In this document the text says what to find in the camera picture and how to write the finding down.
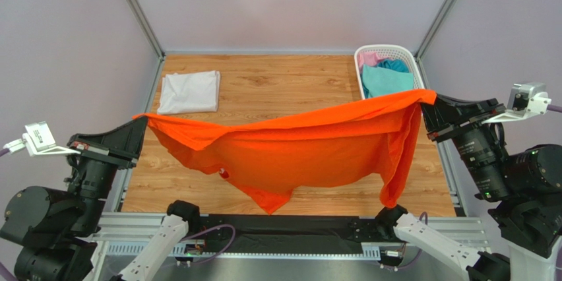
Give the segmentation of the orange t-shirt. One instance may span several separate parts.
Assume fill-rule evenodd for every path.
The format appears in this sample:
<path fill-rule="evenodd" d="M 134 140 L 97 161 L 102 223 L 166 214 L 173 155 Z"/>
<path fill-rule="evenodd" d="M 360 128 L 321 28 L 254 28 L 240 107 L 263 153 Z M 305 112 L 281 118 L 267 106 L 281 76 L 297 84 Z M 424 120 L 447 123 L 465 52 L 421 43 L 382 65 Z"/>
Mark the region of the orange t-shirt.
<path fill-rule="evenodd" d="M 392 208 L 405 190 L 422 124 L 437 93 L 407 90 L 244 125 L 155 113 L 142 118 L 185 168 L 223 181 L 272 214 L 300 187 L 339 187 L 376 173 Z"/>

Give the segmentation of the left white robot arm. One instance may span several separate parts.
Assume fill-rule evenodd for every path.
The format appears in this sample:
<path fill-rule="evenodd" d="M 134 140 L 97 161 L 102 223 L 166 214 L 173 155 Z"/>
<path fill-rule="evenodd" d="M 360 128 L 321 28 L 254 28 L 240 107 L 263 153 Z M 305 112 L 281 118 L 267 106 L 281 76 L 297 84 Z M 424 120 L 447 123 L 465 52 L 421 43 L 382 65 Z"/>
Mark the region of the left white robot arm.
<path fill-rule="evenodd" d="M 30 186 L 4 211 L 1 238 L 22 246 L 16 280 L 83 280 L 92 270 L 95 242 L 86 237 L 98 223 L 119 170 L 137 165 L 148 117 L 142 115 L 111 131 L 75 134 L 58 146 L 46 122 L 25 126 L 19 140 L 3 148 L 27 149 L 31 156 L 64 156 L 71 167 L 65 190 Z"/>

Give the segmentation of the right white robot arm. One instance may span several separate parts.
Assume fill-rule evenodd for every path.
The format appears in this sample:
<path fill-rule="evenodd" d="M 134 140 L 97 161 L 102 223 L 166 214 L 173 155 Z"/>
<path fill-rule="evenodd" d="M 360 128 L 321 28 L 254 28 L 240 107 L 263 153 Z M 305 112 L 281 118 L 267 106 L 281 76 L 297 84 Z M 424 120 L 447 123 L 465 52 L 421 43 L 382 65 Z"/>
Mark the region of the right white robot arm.
<path fill-rule="evenodd" d="M 510 155 L 502 124 L 545 114 L 545 94 L 526 94 L 525 106 L 507 109 L 496 99 L 464 101 L 438 95 L 422 113 L 428 138 L 452 141 L 478 188 L 496 207 L 489 215 L 509 255 L 467 247 L 430 228 L 405 208 L 384 208 L 377 231 L 387 240 L 418 247 L 461 280 L 555 280 L 561 249 L 561 147 L 539 144 Z"/>

